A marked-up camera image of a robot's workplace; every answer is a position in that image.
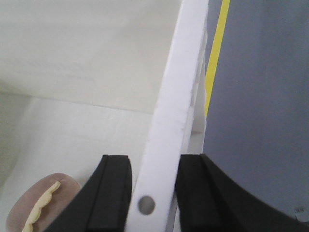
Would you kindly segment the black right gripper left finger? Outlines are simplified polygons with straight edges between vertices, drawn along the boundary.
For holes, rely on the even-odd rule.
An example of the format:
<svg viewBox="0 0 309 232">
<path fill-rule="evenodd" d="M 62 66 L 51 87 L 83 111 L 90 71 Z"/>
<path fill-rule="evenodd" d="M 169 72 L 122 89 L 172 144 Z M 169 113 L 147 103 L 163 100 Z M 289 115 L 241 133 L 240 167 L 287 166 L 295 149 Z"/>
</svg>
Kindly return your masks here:
<svg viewBox="0 0 309 232">
<path fill-rule="evenodd" d="M 128 156 L 104 155 L 49 232 L 123 232 L 132 194 Z"/>
</svg>

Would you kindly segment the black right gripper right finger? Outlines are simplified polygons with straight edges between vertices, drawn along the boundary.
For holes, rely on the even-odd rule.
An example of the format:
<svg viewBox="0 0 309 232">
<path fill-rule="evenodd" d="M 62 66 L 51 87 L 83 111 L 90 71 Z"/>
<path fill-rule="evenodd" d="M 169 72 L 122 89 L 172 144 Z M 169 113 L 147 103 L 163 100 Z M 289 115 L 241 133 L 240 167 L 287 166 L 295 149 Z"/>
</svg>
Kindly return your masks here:
<svg viewBox="0 0 309 232">
<path fill-rule="evenodd" d="M 176 195 L 183 232 L 307 232 L 256 198 L 205 155 L 181 155 Z"/>
</svg>

